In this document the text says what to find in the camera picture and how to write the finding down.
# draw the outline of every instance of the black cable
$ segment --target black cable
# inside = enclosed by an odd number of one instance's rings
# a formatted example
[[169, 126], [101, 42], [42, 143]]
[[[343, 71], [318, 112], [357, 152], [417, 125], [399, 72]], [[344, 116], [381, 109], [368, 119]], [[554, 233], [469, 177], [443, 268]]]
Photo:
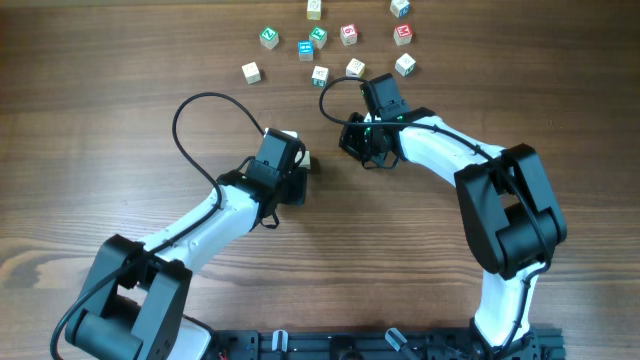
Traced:
[[[247, 114], [247, 116], [249, 117], [249, 119], [251, 120], [253, 125], [255, 125], [256, 128], [258, 128], [258, 131], [260, 131], [260, 134], [264, 135], [264, 130], [260, 127], [260, 125], [258, 124], [256, 119], [254, 119], [253, 115], [251, 115], [249, 110], [247, 110], [244, 106], [242, 106], [242, 104], [240, 104], [238, 101], [236, 101], [232, 97], [224, 95], [224, 94], [215, 93], [215, 92], [200, 93], [200, 94], [197, 94], [197, 95], [194, 95], [194, 96], [188, 98], [187, 100], [185, 100], [180, 105], [180, 107], [178, 107], [178, 110], [176, 110], [176, 114], [173, 116], [173, 123], [172, 123], [172, 126], [171, 126], [171, 133], [173, 134], [173, 141], [175, 142], [176, 147], [178, 148], [178, 150], [180, 151], [182, 156], [184, 156], [184, 158], [187, 159], [187, 161], [193, 167], [195, 167], [196, 170], [198, 170], [198, 172], [200, 172], [200, 174], [202, 174], [202, 176], [204, 176], [211, 183], [211, 185], [213, 185], [213, 188], [216, 191], [216, 202], [213, 204], [213, 207], [211, 207], [211, 210], [209, 210], [204, 216], [202, 216], [200, 219], [198, 219], [198, 221], [196, 221], [193, 224], [189, 225], [187, 228], [185, 228], [184, 230], [182, 230], [181, 232], [179, 232], [178, 234], [176, 234], [172, 238], [166, 240], [161, 245], [158, 245], [155, 248], [151, 249], [150, 251], [145, 253], [143, 256], [137, 258], [135, 261], [130, 261], [129, 263], [127, 263], [123, 267], [111, 272], [109, 275], [105, 276], [102, 280], [100, 280], [98, 283], [96, 283], [91, 288], [89, 288], [84, 294], [82, 294], [82, 296], [80, 296], [78, 298], [78, 300], [76, 300], [76, 302], [73, 305], [71, 305], [71, 307], [67, 310], [67, 312], [65, 312], [65, 314], [62, 316], [60, 321], [58, 321], [58, 324], [56, 325], [55, 329], [53, 330], [53, 334], [51, 335], [51, 343], [49, 344], [49, 351], [50, 351], [51, 357], [53, 359], [55, 359], [55, 360], [63, 360], [62, 357], [60, 356], [60, 354], [58, 353], [58, 340], [60, 339], [60, 335], [62, 334], [62, 329], [64, 329], [65, 325], [69, 322], [69, 320], [71, 319], [73, 314], [75, 314], [76, 311], [80, 310], [82, 305], [85, 302], [87, 302], [87, 300], [89, 300], [89, 298], [91, 298], [96, 292], [98, 292], [100, 289], [105, 287], [108, 283], [110, 283], [111, 281], [116, 279], [118, 276], [121, 276], [121, 275], [125, 274], [126, 272], [128, 272], [132, 268], [138, 266], [140, 263], [152, 258], [158, 252], [160, 252], [160, 251], [168, 248], [169, 246], [172, 246], [173, 244], [175, 244], [176, 241], [180, 240], [183, 236], [187, 235], [188, 233], [190, 233], [191, 231], [196, 229], [198, 226], [202, 225], [202, 223], [207, 221], [211, 216], [213, 216], [213, 214], [218, 209], [220, 209], [220, 204], [222, 203], [222, 191], [220, 190], [220, 186], [215, 181], [215, 179], [213, 177], [211, 177], [211, 175], [209, 175], [209, 173], [207, 173], [207, 171], [205, 169], [203, 169], [195, 160], [193, 160], [191, 155], [189, 155], [187, 153], [187, 151], [184, 149], [184, 147], [180, 143], [180, 140], [178, 139], [177, 125], [178, 125], [178, 118], [180, 117], [180, 113], [182, 112], [182, 110], [189, 103], [191, 103], [192, 101], [194, 101], [196, 99], [202, 98], [202, 97], [220, 97], [220, 98], [223, 98], [223, 99], [231, 101], [232, 103], [237, 105], [242, 111], [244, 111], [245, 114]], [[244, 164], [248, 160], [249, 159], [246, 159], [245, 162], [243, 162], [243, 164], [241, 165], [240, 168], [242, 168], [242, 166], [244, 166]]]
[[511, 176], [510, 174], [508, 174], [506, 171], [504, 171], [504, 169], [502, 169], [502, 167], [500, 165], [498, 165], [495, 161], [495, 159], [493, 157], [491, 157], [491, 155], [487, 154], [484, 150], [482, 150], [482, 148], [478, 145], [478, 144], [472, 144], [471, 142], [469, 142], [467, 139], [454, 134], [450, 131], [447, 131], [445, 129], [441, 129], [438, 126], [435, 125], [426, 125], [426, 124], [418, 124], [418, 123], [397, 123], [397, 122], [374, 122], [375, 121], [375, 115], [371, 114], [371, 122], [368, 123], [353, 123], [353, 122], [348, 122], [348, 121], [344, 121], [344, 120], [340, 120], [340, 119], [336, 119], [333, 116], [327, 114], [327, 112], [324, 110], [324, 106], [323, 106], [323, 100], [324, 100], [324, 96], [327, 93], [327, 91], [334, 86], [335, 84], [339, 83], [339, 82], [343, 82], [343, 81], [358, 81], [364, 84], [367, 84], [369, 86], [369, 88], [371, 88], [371, 85], [369, 84], [369, 82], [367, 80], [364, 79], [360, 79], [357, 77], [341, 77], [341, 78], [337, 78], [335, 80], [333, 80], [332, 82], [330, 82], [329, 84], [327, 84], [327, 86], [322, 90], [322, 92], [320, 93], [320, 100], [319, 100], [319, 105], [320, 105], [320, 112], [322, 113], [322, 115], [324, 115], [327, 119], [331, 120], [332, 122], [336, 123], [336, 124], [341, 124], [344, 126], [351, 126], [351, 127], [363, 127], [363, 128], [369, 128], [369, 127], [377, 127], [377, 126], [382, 126], [382, 127], [395, 127], [395, 128], [407, 128], [407, 127], [417, 127], [417, 128], [421, 128], [421, 129], [426, 129], [426, 130], [430, 130], [433, 132], [439, 132], [445, 136], [448, 136], [458, 142], [460, 142], [461, 144], [467, 146], [468, 148], [470, 148], [471, 150], [475, 151], [477, 154], [479, 154], [480, 156], [484, 157], [485, 159], [487, 159], [487, 162], [489, 163], [489, 165], [491, 165], [491, 167], [493, 167], [496, 172], [498, 173], [498, 175], [505, 181], [505, 183], [507, 184], [507, 186], [509, 187], [509, 190], [511, 193], [515, 194], [516, 197], [518, 198], [518, 200], [520, 201], [520, 203], [522, 203], [524, 210], [527, 214], [527, 217], [529, 218], [529, 221], [531, 222], [531, 225], [533, 226], [533, 230], [536, 233], [536, 237], [538, 239], [538, 243], [540, 245], [540, 247], [543, 250], [544, 253], [544, 263], [545, 266], [533, 271], [531, 274], [529, 274], [529, 276], [527, 276], [524, 280], [523, 280], [523, 285], [524, 285], [524, 291], [523, 291], [523, 297], [522, 299], [520, 299], [520, 306], [518, 307], [518, 316], [516, 316], [516, 320], [514, 321], [514, 325], [513, 328], [511, 329], [509, 336], [507, 337], [507, 340], [505, 341], [505, 343], [500, 347], [500, 350], [498, 351], [497, 354], [499, 354], [500, 356], [504, 356], [504, 353], [508, 350], [509, 346], [511, 346], [511, 343], [513, 342], [513, 338], [515, 337], [516, 332], [518, 331], [518, 329], [522, 326], [522, 318], [524, 317], [524, 309], [526, 307], [526, 303], [527, 303], [527, 296], [529, 293], [529, 288], [531, 286], [531, 280], [536, 276], [536, 275], [540, 275], [542, 273], [545, 273], [547, 270], [549, 270], [549, 268], [551, 267], [551, 251], [549, 250], [549, 248], [547, 247], [546, 242], [544, 241], [544, 235], [542, 234], [542, 230], [540, 229], [540, 225], [538, 224], [538, 221], [535, 218], [535, 215], [533, 214], [533, 211], [531, 210], [531, 208], [529, 207], [526, 199], [524, 198], [524, 196], [522, 195], [522, 193], [520, 192], [520, 190], [518, 189], [518, 187], [515, 184], [515, 181], [513, 179], [513, 176]]

